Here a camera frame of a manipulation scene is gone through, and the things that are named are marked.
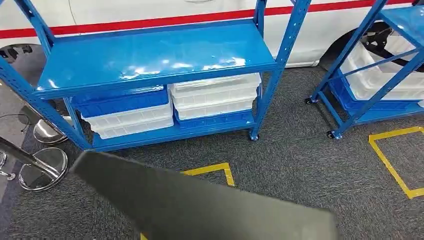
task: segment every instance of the red stripe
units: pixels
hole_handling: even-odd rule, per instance
[[[374,3],[374,0],[355,0],[355,1],[342,1],[342,2],[331,2],[331,3],[320,3],[310,5],[308,12],[322,12],[331,10],[342,10],[342,9],[354,9],[370,7]],[[389,0],[387,4],[407,4],[411,3],[411,0]],[[292,12],[292,6],[281,6],[281,7],[270,7],[265,10],[265,15],[282,15],[290,14]],[[210,21],[221,21],[231,19],[249,18],[254,15],[254,10],[238,10],[238,11],[227,11],[207,14],[197,14],[188,16],[173,16],[164,18],[134,20],[134,21],[119,21],[119,22],[108,22],[108,23],[95,23],[95,24],[84,24],[84,25],[71,25],[71,26],[54,26],[51,30],[55,35],[62,34],[77,34],[77,33],[94,33],[103,31],[116,31],[124,29],[140,29],[150,28],[159,26],[179,25],[179,24],[191,24],[201,23]],[[24,38],[24,37],[36,37],[36,32],[33,28],[23,29],[9,29],[0,30],[0,39],[6,38]]]

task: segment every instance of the white plastic crate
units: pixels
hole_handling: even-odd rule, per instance
[[[256,95],[260,83],[259,73],[251,73],[174,83],[169,88],[175,108],[180,109],[230,102]]]
[[[158,119],[172,118],[172,100],[164,105],[145,107],[130,111],[122,111],[101,116],[81,118],[90,123],[91,129],[109,129],[116,126],[130,125],[140,122],[152,122]]]
[[[382,60],[368,52],[358,43],[341,65],[340,70],[348,73]],[[402,68],[393,62],[387,62],[356,72],[346,77],[357,100],[369,100]],[[424,73],[413,72],[393,88],[383,100],[422,100],[424,99]]]
[[[180,120],[201,118],[218,114],[226,114],[252,109],[253,100],[256,98],[256,91],[252,94],[245,95],[243,98],[231,101],[222,101],[214,104],[198,104],[184,107],[177,107],[178,118]]]
[[[408,40],[406,40],[406,38],[399,35],[399,33],[397,32],[393,32],[387,37],[387,43],[384,46],[384,49],[393,55],[399,55],[408,52],[414,48],[414,45],[412,45]],[[412,57],[416,54],[417,53],[404,56],[402,57],[402,59],[410,61]]]
[[[91,128],[94,132],[100,135],[101,139],[110,139],[115,137],[120,137],[129,134],[137,134],[142,132],[147,132],[151,130],[163,129],[172,127],[174,125],[174,120],[171,117],[159,118],[153,121],[142,121],[139,123],[126,124],[122,126],[114,126],[111,128],[105,129],[96,129]]]

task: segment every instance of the chrome stool base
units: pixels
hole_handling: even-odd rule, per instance
[[[2,169],[5,165],[6,159],[8,159],[8,155],[5,152],[0,151],[0,169]]]
[[[24,164],[18,175],[18,182],[22,188],[34,192],[44,191],[56,185],[65,176],[68,170],[68,157],[61,149],[49,147],[36,152],[33,156],[56,169],[59,175],[52,179],[35,167]]]
[[[14,173],[7,173],[7,172],[4,172],[4,171],[0,171],[0,175],[7,177],[6,179],[8,181],[12,181],[16,177],[16,174],[14,174]]]
[[[38,121],[32,133],[34,138],[43,144],[58,144],[68,139],[65,135],[49,126],[43,119]]]

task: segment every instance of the blue plastic crate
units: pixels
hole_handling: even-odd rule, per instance
[[[252,116],[252,110],[235,111],[230,113],[218,114],[213,116],[198,117],[187,120],[180,120],[178,111],[174,108],[174,116],[181,129],[194,129],[201,127],[210,127],[220,124],[235,122],[246,122],[249,116]]]
[[[155,86],[78,95],[70,102],[84,118],[91,118],[164,105],[169,99],[166,87]]]
[[[337,70],[338,76],[343,73]],[[357,100],[349,86],[346,77],[342,76],[338,79],[331,80],[329,87],[335,98],[346,111],[359,110],[367,100]],[[420,100],[380,100],[374,104],[370,110],[372,111],[398,111],[405,110],[410,105],[416,105]]]

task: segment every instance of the shelf board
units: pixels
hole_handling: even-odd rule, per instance
[[[246,121],[230,122],[215,126],[196,127],[181,129],[174,121],[174,126],[152,131],[145,131],[130,135],[101,139],[97,133],[93,135],[93,148],[96,152],[114,151],[124,148],[132,148],[149,144],[169,142],[179,139],[188,139],[210,134],[218,134],[242,129],[251,129],[255,126],[254,117],[251,114]]]
[[[58,38],[35,95],[70,97],[278,68],[251,19]]]
[[[424,6],[383,9],[380,17],[415,47],[424,47]]]
[[[355,112],[356,111],[348,111],[350,116],[355,114]],[[405,110],[397,110],[397,111],[369,110],[356,121],[355,125],[402,118],[402,117],[412,116],[415,114],[424,114],[424,107],[420,107],[418,104],[413,104]]]

